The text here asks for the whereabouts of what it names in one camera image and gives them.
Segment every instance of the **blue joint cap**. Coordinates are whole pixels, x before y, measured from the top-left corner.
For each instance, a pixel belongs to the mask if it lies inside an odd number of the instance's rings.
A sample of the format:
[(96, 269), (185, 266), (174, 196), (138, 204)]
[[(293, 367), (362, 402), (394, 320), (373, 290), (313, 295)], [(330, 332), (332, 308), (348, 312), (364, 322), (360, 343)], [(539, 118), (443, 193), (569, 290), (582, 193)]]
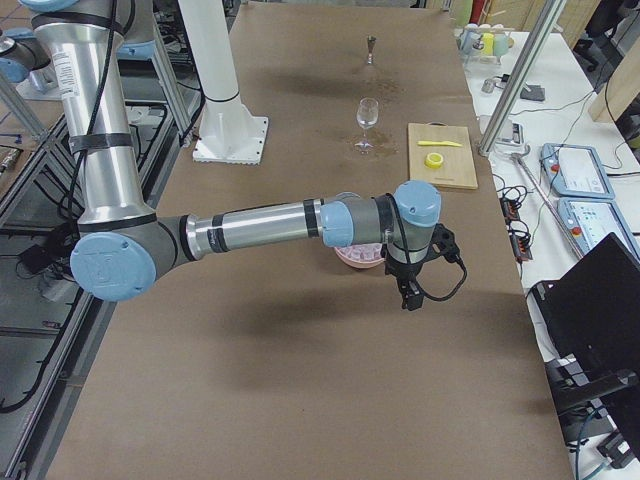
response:
[(19, 0), (19, 2), (34, 12), (56, 12), (70, 7), (78, 0)]
[(149, 252), (133, 239), (113, 232), (82, 237), (71, 253), (71, 271), (82, 288), (110, 302), (140, 295), (156, 279)]
[(424, 228), (438, 223), (442, 199), (440, 192), (430, 183), (409, 180), (400, 185), (393, 196), (400, 216), (406, 222)]
[(118, 49), (119, 60), (150, 60), (156, 51), (155, 40), (143, 43), (125, 43)]
[(322, 241), (327, 247), (348, 247), (353, 243), (353, 219), (342, 202), (331, 202), (320, 207)]
[(8, 58), (0, 58), (0, 70), (11, 83), (20, 83), (29, 76), (29, 70), (24, 65)]
[(14, 40), (36, 38), (35, 34), (33, 33), (33, 30), (30, 30), (26, 27), (9, 28), (3, 31), (2, 33), (4, 33), (9, 38), (13, 38)]

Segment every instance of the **warning label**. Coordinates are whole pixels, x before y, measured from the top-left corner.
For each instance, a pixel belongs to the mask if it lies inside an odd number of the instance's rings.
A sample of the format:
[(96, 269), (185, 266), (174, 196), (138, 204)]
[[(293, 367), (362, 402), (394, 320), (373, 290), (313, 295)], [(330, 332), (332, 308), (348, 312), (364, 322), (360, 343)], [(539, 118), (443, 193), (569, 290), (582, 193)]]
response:
[(73, 73), (70, 55), (66, 52), (54, 54), (53, 66), (56, 69), (58, 87), (60, 87), (60, 95), (62, 98), (77, 97), (78, 84), (76, 82), (76, 76)]

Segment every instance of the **brown paper table covering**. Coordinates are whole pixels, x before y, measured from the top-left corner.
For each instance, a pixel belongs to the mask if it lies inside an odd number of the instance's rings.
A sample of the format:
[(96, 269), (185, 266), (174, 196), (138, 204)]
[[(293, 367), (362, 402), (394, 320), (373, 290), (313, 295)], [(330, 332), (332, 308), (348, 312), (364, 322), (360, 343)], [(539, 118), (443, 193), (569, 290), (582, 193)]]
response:
[[(183, 151), (161, 215), (393, 191), (408, 122), (478, 138), (442, 13), (249, 3), (231, 36), (243, 101), (271, 121), (262, 164)], [(365, 96), (381, 110), (361, 156)], [(382, 267), (355, 272), (314, 239), (207, 257), (119, 305), (48, 478), (571, 478), (489, 164), (476, 168), (478, 190), (442, 190), (469, 269), (449, 302), (402, 311)], [(441, 295), (459, 275), (442, 261), (421, 279)]]

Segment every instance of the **pink bowl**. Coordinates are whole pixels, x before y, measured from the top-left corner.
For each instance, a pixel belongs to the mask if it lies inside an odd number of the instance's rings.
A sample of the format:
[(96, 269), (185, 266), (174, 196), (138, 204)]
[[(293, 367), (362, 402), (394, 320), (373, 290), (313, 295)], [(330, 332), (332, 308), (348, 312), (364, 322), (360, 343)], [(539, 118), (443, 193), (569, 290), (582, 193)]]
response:
[(366, 245), (351, 245), (350, 247), (334, 248), (338, 258), (353, 268), (371, 268), (384, 262), (380, 256), (382, 244), (370, 243)]

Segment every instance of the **wine glass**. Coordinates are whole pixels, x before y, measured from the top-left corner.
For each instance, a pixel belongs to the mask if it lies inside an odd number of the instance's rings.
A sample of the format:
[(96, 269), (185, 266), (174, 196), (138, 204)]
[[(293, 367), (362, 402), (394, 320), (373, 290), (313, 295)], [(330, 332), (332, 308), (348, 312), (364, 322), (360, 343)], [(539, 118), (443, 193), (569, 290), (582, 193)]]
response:
[(360, 149), (360, 153), (366, 154), (369, 149), (373, 148), (373, 144), (367, 139), (367, 130), (378, 121), (378, 101), (375, 98), (363, 98), (360, 100), (356, 119), (363, 130), (362, 140), (356, 143), (356, 147)]

